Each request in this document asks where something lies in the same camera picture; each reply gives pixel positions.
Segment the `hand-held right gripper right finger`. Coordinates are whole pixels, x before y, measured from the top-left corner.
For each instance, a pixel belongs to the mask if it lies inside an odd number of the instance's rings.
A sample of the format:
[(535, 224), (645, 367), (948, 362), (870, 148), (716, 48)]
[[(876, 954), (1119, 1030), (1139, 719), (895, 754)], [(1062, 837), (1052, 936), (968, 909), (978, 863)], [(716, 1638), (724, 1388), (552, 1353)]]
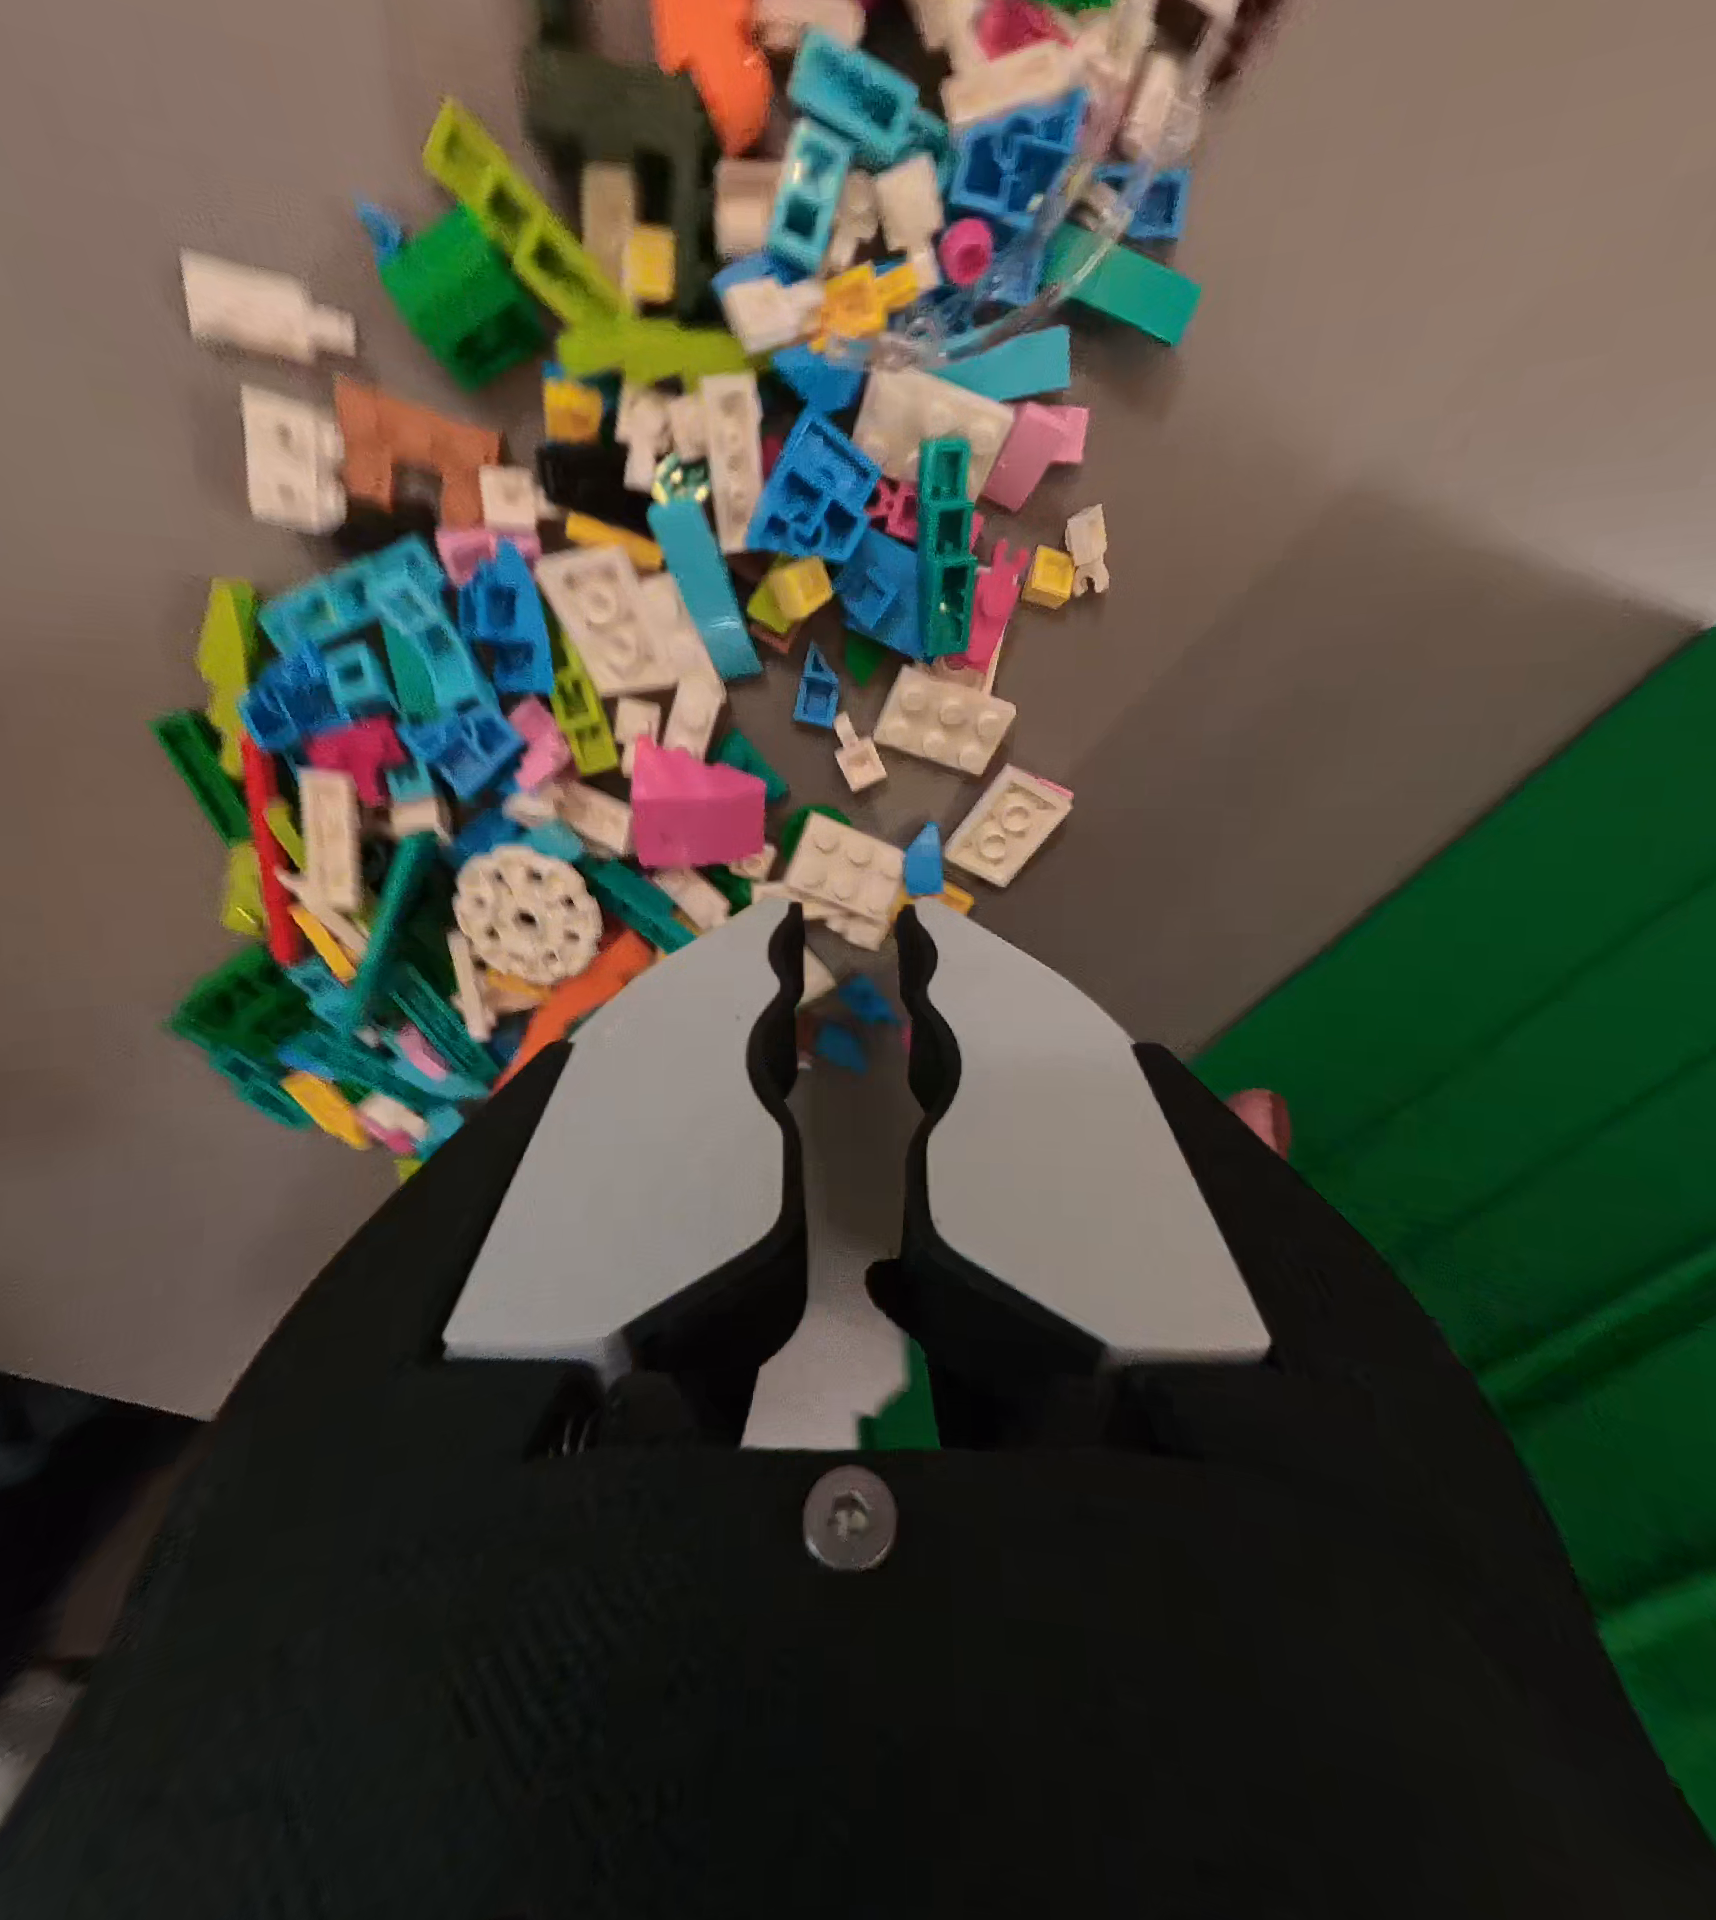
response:
[(1162, 1366), (1253, 1366), (1269, 1326), (1139, 1045), (948, 907), (895, 924), (915, 1132), (869, 1286), (941, 1447), (1105, 1433)]

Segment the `stacked green plastic trays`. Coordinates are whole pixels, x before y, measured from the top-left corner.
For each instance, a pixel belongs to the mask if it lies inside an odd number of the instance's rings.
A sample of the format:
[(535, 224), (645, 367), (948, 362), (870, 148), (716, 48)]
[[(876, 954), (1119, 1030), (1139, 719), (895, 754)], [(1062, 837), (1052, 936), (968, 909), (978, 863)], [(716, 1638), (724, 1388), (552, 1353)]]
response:
[(906, 1911), (1716, 1915), (1716, 627), (1139, 1052), (1269, 1361), (915, 1470), (993, 1623)]

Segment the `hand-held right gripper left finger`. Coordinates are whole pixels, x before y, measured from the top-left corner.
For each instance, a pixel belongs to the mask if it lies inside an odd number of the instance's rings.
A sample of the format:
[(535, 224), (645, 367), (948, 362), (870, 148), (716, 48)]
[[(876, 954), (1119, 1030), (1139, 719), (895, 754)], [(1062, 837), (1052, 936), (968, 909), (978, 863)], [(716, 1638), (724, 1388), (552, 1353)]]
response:
[(805, 909), (757, 903), (555, 1045), (560, 1071), (442, 1326), (448, 1361), (662, 1378), (737, 1447), (809, 1309)]

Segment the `pile of lego pieces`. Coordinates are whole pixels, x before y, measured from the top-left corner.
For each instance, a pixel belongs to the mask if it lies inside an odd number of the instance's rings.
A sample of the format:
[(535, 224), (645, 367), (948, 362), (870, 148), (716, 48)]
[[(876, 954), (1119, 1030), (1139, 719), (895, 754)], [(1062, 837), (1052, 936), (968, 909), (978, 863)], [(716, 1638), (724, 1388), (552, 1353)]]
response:
[(535, 2), (525, 134), (448, 99), (448, 207), (359, 204), (470, 397), (242, 388), (248, 516), (336, 561), (208, 589), (155, 741), (242, 939), (170, 1019), (235, 1100), (416, 1171), (541, 1050), (752, 903), (883, 951), (1065, 828), (1015, 766), (1020, 609), (1105, 592), (1070, 316), (1179, 347), (1172, 269), (1237, 2)]

